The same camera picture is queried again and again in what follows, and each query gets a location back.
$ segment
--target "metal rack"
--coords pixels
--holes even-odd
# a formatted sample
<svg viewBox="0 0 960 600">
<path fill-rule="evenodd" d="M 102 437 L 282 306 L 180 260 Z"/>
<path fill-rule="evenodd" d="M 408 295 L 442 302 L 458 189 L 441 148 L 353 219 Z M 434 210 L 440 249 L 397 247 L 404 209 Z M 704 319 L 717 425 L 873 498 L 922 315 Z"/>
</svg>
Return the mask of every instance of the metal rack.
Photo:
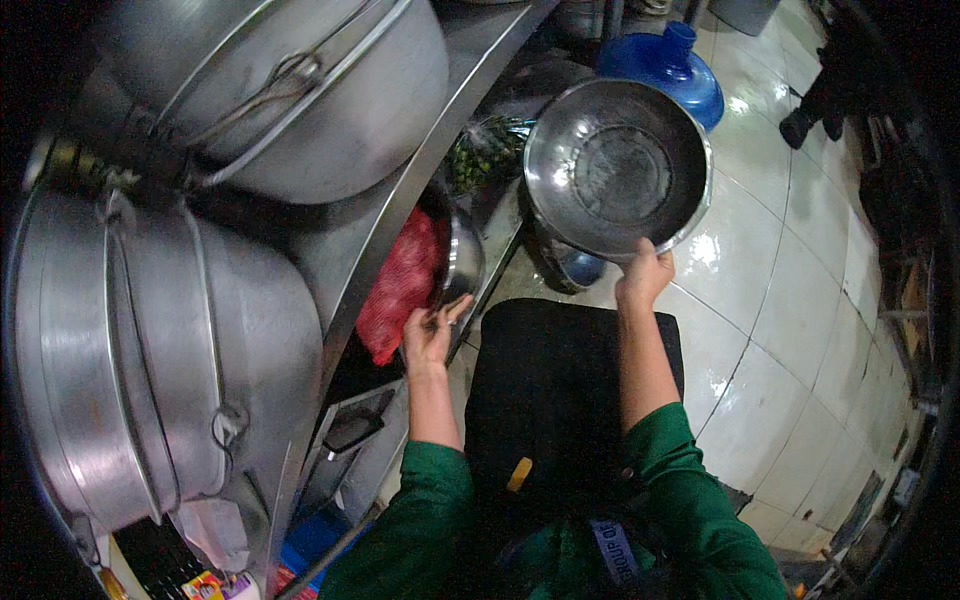
<svg viewBox="0 0 960 600">
<path fill-rule="evenodd" d="M 319 441 L 324 432 L 317 424 L 323 416 L 325 391 L 376 274 L 461 128 L 557 3 L 539 0 L 498 6 L 437 5 L 450 74 L 447 102 L 440 116 L 414 155 L 396 171 L 357 197 L 336 203 L 320 224 L 298 232 L 287 244 L 286 250 L 295 257 L 313 293 L 324 328 L 323 376 L 320 395 L 304 410 L 300 426 L 288 439 L 274 440 L 271 448 L 264 448 L 264 456 L 269 458 L 253 470 L 257 487 L 264 494 L 261 500 L 268 509 L 270 527 L 263 532 L 264 539 L 251 540 L 249 569 L 267 597 L 275 591 L 279 549 L 309 467 L 322 452 Z M 501 204 L 516 211 L 516 186 L 512 189 L 513 203 Z M 491 237 L 496 238 L 496 249 L 488 249 L 488 261 L 509 256 L 519 231 L 518 217 L 503 214 L 507 215 L 503 218 L 508 226 L 488 236 L 488 243 Z M 489 286 L 499 270 L 489 267 L 488 273 Z M 405 437 L 404 429 L 400 444 Z"/>
</svg>

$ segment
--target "red mesh bag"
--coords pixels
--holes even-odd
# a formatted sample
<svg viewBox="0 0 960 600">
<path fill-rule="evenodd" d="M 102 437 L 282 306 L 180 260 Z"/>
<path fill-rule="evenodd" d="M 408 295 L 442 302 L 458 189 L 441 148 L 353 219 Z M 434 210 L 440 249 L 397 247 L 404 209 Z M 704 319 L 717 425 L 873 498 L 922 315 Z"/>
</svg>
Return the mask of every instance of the red mesh bag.
<svg viewBox="0 0 960 600">
<path fill-rule="evenodd" d="M 394 359 L 410 314 L 429 306 L 444 246 L 440 228 L 414 207 L 357 318 L 357 335 L 375 365 L 383 367 Z"/>
</svg>

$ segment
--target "blue water jug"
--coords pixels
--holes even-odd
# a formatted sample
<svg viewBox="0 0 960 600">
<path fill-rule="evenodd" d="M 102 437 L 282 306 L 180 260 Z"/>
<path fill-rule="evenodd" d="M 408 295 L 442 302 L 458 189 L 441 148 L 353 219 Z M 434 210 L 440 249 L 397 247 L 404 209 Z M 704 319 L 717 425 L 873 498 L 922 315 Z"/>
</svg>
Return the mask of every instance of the blue water jug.
<svg viewBox="0 0 960 600">
<path fill-rule="evenodd" d="M 723 92 L 710 67 L 693 54 L 696 40 L 697 34 L 681 21 L 667 23 L 662 36 L 630 34 L 612 39 L 600 49 L 597 75 L 656 87 L 710 132 L 723 116 Z"/>
</svg>

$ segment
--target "metal bowl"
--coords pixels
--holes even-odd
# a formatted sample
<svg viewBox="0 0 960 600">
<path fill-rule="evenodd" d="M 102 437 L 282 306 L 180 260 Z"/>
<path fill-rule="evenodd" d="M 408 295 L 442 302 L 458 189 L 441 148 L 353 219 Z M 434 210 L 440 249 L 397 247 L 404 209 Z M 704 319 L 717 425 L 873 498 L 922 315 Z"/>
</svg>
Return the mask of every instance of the metal bowl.
<svg viewBox="0 0 960 600">
<path fill-rule="evenodd" d="M 616 263 L 648 237 L 665 252 L 709 207 L 707 135 L 663 92 L 597 79 L 561 94 L 523 155 L 538 221 L 562 242 Z"/>
<path fill-rule="evenodd" d="M 437 306 L 443 306 L 463 294 L 476 296 L 483 282 L 484 254 L 480 235 L 473 227 L 468 212 L 460 206 L 450 208 L 450 250 L 446 270 L 437 297 Z"/>
</svg>

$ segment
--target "plastic container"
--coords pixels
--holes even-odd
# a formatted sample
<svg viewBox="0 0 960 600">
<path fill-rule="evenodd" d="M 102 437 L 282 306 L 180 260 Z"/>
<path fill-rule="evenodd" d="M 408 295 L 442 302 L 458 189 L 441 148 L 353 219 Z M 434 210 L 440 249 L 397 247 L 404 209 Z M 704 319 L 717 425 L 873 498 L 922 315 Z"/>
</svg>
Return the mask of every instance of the plastic container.
<svg viewBox="0 0 960 600">
<path fill-rule="evenodd" d="M 666 24 L 662 36 L 631 34 L 600 49 L 596 72 L 631 79 L 665 92 L 707 132 L 723 117 L 723 92 L 710 67 L 693 53 L 696 33 L 681 21 Z"/>
<path fill-rule="evenodd" d="M 359 540 L 364 533 L 373 526 L 371 523 L 367 529 L 357 536 L 341 553 L 340 556 L 349 552 L 350 548 Z M 314 561 L 319 559 L 333 544 L 337 543 L 350 528 L 349 524 L 342 516 L 335 515 L 329 510 L 316 513 L 307 519 L 300 527 L 287 534 L 280 548 L 280 560 L 286 565 L 294 575 L 300 575 Z M 310 588 L 314 591 L 320 591 L 320 584 L 324 581 L 326 569 L 313 578 L 310 582 Z"/>
</svg>

